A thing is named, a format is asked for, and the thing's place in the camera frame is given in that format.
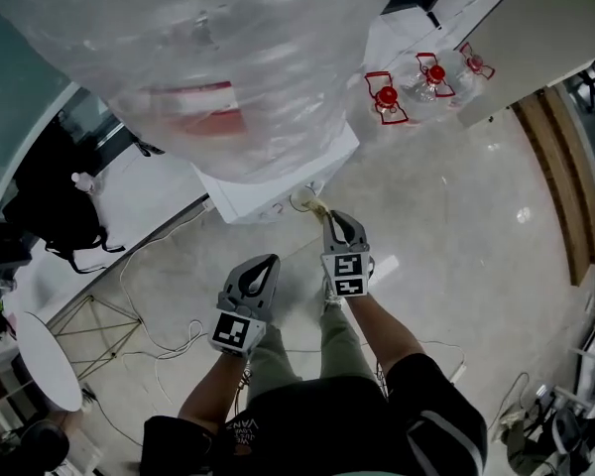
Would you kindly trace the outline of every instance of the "black bag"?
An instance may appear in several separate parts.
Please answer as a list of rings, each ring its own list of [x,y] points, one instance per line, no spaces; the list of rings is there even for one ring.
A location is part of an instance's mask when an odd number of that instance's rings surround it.
[[[53,190],[20,191],[3,209],[8,222],[29,231],[47,242],[46,250],[66,259],[79,274],[103,270],[80,270],[74,261],[74,251],[95,249],[106,252],[125,251],[125,247],[108,248],[108,233],[90,196],[73,185]]]

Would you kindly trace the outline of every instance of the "white floor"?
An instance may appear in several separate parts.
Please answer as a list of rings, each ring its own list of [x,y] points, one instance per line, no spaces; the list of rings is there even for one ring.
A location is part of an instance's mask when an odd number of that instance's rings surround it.
[[[366,227],[377,262],[375,298],[419,339],[458,344],[466,352],[467,370],[457,387],[487,421],[521,371],[530,373],[530,390],[572,383],[574,359],[567,347],[582,333],[595,269],[582,288],[569,284],[550,194],[511,111],[468,131],[450,121],[367,144],[322,198]],[[307,312],[321,284],[320,231],[310,214],[275,225],[229,226],[209,212],[140,252],[124,284],[152,337],[177,347],[186,342],[192,319],[206,323],[234,266],[274,252],[283,259],[276,306],[279,315],[289,312],[286,346],[316,351],[319,333]],[[119,272],[120,267],[111,271],[92,293],[128,308]],[[114,315],[109,320],[118,320]],[[88,316],[73,323],[83,329]],[[86,352],[96,356],[103,350],[99,335],[86,336],[67,340],[67,352],[78,350],[86,359]],[[446,374],[458,366],[457,349],[425,347]],[[137,332],[125,351],[142,350],[162,353]],[[368,348],[366,354],[374,361]],[[154,360],[144,355],[120,358],[87,382],[112,421],[141,441],[143,422],[156,413],[175,415],[216,356],[200,339],[184,356],[160,362],[173,405],[156,383]],[[291,359],[298,373],[316,377],[316,352],[292,353]],[[126,474],[123,464],[139,459],[139,448],[99,411],[87,417],[85,430],[105,450],[104,474]],[[487,474],[512,474],[499,445],[490,446]]]

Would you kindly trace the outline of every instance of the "plastic wrap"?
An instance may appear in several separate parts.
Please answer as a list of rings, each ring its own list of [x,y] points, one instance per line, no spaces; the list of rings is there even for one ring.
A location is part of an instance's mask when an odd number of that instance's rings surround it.
[[[327,150],[389,0],[0,0],[47,61],[141,139],[262,182]]]

